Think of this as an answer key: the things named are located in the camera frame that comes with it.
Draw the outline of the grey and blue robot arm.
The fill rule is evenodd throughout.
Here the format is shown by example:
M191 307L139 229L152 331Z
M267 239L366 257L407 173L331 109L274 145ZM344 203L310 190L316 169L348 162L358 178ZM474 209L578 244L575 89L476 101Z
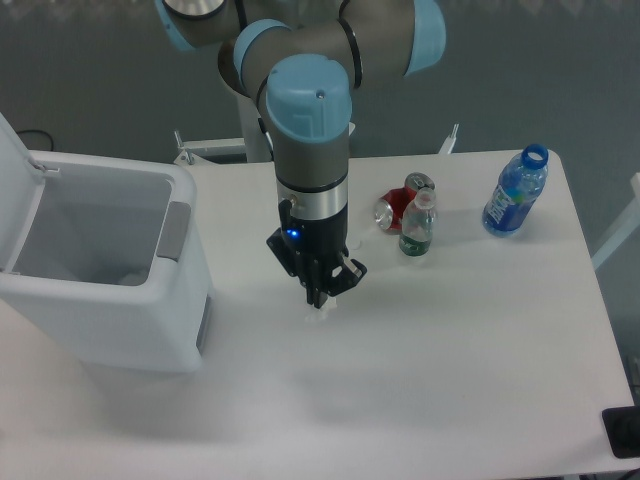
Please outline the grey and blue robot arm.
M307 302L366 274L346 245L352 93L435 65L446 47L434 1L344 1L332 19L300 25L282 1L160 1L181 49L233 46L234 78L272 142L279 228L268 246Z

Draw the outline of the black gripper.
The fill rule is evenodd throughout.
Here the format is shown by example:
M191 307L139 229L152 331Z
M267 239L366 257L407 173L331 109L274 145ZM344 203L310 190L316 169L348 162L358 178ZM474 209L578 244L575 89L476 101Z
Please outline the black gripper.
M306 292L306 303L320 309L329 297L357 286L367 268L346 256L347 205L335 215L319 220L297 218L293 208L290 199L279 202L281 225L266 244L287 274L299 280Z

